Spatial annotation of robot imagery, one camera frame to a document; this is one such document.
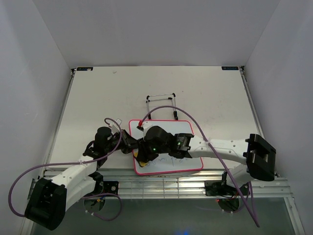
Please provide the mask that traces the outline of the yellow bone-shaped eraser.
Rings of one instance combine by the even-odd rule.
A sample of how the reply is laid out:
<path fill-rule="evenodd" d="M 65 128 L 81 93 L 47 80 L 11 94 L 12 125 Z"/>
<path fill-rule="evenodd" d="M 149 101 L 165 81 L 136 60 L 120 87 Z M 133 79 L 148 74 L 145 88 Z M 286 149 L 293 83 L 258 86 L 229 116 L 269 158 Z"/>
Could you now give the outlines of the yellow bone-shaped eraser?
<path fill-rule="evenodd" d="M 140 161 L 137 157 L 138 157 L 138 151 L 134 151 L 133 152 L 133 157 L 134 159 L 137 161 L 137 163 L 139 164 L 140 167 L 145 167 L 148 163 L 142 162 Z"/>

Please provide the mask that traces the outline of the pink framed whiteboard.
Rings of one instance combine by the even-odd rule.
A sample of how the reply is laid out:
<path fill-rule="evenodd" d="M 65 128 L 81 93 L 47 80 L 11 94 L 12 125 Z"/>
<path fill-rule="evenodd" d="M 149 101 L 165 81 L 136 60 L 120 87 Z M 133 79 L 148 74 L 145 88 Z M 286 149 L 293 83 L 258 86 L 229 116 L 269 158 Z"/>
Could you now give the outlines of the pink framed whiteboard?
<path fill-rule="evenodd" d="M 147 162 L 145 167 L 140 167 L 134 159 L 134 170 L 137 175 L 156 175 L 166 173 L 199 171 L 203 169 L 201 158 L 190 158 L 187 153 L 190 145 L 190 138 L 194 132 L 191 123 L 186 120 L 147 120 L 153 127 L 152 131 L 148 131 L 147 136 L 143 136 L 143 132 L 136 127 L 139 120 L 133 119 L 129 121 L 130 135 L 139 140 L 143 138 L 145 141 L 157 141 L 165 143 L 169 149 L 167 153 L 159 154 L 153 161 Z"/>

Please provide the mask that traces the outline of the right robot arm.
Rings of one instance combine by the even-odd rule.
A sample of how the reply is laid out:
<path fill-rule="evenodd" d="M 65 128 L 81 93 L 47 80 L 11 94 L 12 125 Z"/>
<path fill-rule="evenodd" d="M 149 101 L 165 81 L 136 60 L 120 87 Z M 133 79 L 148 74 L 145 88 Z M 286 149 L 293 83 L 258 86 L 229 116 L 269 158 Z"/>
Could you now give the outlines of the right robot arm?
<path fill-rule="evenodd" d="M 237 162 L 238 166 L 225 170 L 221 182 L 215 184 L 215 188 L 221 187 L 226 194 L 233 194 L 254 179 L 271 182 L 275 178 L 276 149 L 258 134 L 250 134 L 242 140 L 206 141 L 189 133 L 171 134 L 159 126 L 152 126 L 143 133 L 134 154 L 141 166 L 160 154 L 176 159 L 216 158 L 221 164 Z"/>

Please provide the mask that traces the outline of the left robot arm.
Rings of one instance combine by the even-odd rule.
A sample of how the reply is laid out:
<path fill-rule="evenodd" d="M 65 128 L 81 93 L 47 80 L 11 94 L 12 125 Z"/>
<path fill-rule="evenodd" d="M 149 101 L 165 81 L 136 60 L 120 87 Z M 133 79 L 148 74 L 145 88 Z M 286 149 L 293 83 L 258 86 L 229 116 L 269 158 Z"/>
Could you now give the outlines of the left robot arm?
<path fill-rule="evenodd" d="M 103 176 L 97 170 L 107 160 L 106 155 L 118 150 L 128 154 L 137 148 L 138 141 L 125 130 L 113 134 L 108 127 L 98 128 L 78 164 L 35 184 L 25 217 L 49 230 L 56 229 L 66 211 L 79 199 L 103 192 Z"/>

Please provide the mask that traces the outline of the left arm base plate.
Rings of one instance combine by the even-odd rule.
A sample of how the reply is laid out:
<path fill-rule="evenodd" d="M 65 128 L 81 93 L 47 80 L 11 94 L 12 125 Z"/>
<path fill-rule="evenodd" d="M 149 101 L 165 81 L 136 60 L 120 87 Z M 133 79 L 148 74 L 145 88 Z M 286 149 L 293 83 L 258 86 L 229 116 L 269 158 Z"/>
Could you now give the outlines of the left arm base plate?
<path fill-rule="evenodd" d="M 118 195 L 119 182 L 118 181 L 104 181 L 102 184 L 101 193 L 111 193 Z"/>

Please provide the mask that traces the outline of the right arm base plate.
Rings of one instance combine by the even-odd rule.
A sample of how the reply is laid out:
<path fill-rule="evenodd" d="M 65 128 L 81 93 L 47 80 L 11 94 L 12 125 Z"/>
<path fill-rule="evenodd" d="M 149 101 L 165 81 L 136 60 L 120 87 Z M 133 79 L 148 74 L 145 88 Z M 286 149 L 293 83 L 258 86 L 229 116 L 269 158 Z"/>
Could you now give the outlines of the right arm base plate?
<path fill-rule="evenodd" d="M 237 189 L 224 184 L 222 181 L 205 181 L 205 195 L 232 197 L 237 194 Z"/>

